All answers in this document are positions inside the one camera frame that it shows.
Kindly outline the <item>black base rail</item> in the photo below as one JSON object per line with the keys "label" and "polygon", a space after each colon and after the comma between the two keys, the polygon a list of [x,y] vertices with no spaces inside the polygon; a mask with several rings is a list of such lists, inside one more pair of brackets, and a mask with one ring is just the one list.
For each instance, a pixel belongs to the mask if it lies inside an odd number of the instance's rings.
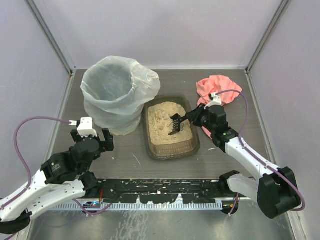
{"label": "black base rail", "polygon": [[236,194],[223,191],[217,180],[209,179],[99,179],[97,186],[82,199],[102,199],[104,203],[153,204],[215,203],[218,199],[234,199]]}

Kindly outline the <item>dark translucent litter box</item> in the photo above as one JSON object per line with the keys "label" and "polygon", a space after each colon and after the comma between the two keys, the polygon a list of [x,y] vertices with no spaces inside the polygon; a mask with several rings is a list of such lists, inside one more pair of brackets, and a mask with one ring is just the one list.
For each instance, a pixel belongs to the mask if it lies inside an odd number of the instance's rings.
{"label": "dark translucent litter box", "polygon": [[192,139],[174,144],[152,144],[148,123],[148,108],[164,102],[177,103],[185,109],[186,113],[192,110],[189,101],[182,94],[157,95],[155,99],[147,102],[144,105],[141,121],[143,124],[146,150],[149,156],[155,160],[170,160],[184,158],[195,154],[200,149],[200,140],[197,128],[193,126],[191,123],[190,128],[193,134]]}

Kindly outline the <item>pink cloth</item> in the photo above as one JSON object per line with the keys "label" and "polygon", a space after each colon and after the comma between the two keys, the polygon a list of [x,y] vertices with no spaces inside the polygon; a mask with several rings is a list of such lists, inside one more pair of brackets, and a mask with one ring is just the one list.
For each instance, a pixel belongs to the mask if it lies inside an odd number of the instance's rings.
{"label": "pink cloth", "polygon": [[[226,90],[237,90],[242,92],[242,88],[232,81],[229,77],[224,75],[211,75],[208,78],[204,78],[196,83],[196,92],[199,96],[197,106],[199,104],[209,103],[209,94],[219,93]],[[240,94],[237,92],[227,92],[220,94],[222,105],[230,104]],[[211,133],[204,127],[202,127],[204,133],[211,139]]]}

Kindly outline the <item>beige cat litter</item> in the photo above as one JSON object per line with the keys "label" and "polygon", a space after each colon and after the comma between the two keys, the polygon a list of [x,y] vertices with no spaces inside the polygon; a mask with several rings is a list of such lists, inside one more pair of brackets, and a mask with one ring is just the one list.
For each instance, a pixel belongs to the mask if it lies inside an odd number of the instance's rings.
{"label": "beige cat litter", "polygon": [[173,120],[175,114],[184,116],[185,109],[175,102],[166,101],[148,108],[148,125],[151,143],[154,145],[170,145],[188,141],[193,138],[190,123],[184,121],[180,132],[169,135],[173,131]]}

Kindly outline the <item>translucent plastic trash bag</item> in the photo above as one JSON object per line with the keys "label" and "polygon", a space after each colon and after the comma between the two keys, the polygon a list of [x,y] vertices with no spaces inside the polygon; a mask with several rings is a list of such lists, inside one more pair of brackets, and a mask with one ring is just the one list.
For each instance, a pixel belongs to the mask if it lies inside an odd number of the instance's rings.
{"label": "translucent plastic trash bag", "polygon": [[80,88],[95,124],[126,136],[137,129],[144,105],[158,95],[161,83],[155,71],[137,60],[108,56],[84,73]]}

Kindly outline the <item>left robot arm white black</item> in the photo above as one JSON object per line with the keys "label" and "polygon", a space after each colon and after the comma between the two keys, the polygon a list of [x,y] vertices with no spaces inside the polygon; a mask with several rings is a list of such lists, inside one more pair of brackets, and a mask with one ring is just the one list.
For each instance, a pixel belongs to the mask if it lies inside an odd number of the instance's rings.
{"label": "left robot arm white black", "polygon": [[114,150],[113,135],[102,130],[104,140],[98,136],[80,137],[72,130],[75,145],[68,151],[52,155],[22,186],[26,191],[19,198],[10,195],[1,200],[6,206],[0,210],[0,232],[16,234],[48,210],[74,199],[93,198],[100,190],[95,174],[89,169],[102,153]]}

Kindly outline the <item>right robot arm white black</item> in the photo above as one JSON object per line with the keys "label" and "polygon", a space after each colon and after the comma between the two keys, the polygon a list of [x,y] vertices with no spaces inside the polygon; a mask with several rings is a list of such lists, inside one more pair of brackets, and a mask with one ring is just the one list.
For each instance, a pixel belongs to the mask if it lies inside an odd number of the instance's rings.
{"label": "right robot arm white black", "polygon": [[269,219],[288,211],[302,211],[306,202],[298,190],[294,172],[280,168],[251,148],[241,134],[231,128],[220,105],[199,105],[185,116],[196,127],[207,129],[214,145],[238,161],[251,174],[247,178],[237,171],[220,177],[223,187],[257,202]]}

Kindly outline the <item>black slotted litter scoop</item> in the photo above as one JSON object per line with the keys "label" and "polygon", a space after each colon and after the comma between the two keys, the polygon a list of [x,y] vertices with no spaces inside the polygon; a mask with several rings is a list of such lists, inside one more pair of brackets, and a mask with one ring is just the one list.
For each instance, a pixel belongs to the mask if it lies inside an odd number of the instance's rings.
{"label": "black slotted litter scoop", "polygon": [[168,134],[169,136],[175,135],[181,131],[181,123],[186,121],[187,116],[180,116],[178,113],[171,117],[172,119],[172,131]]}

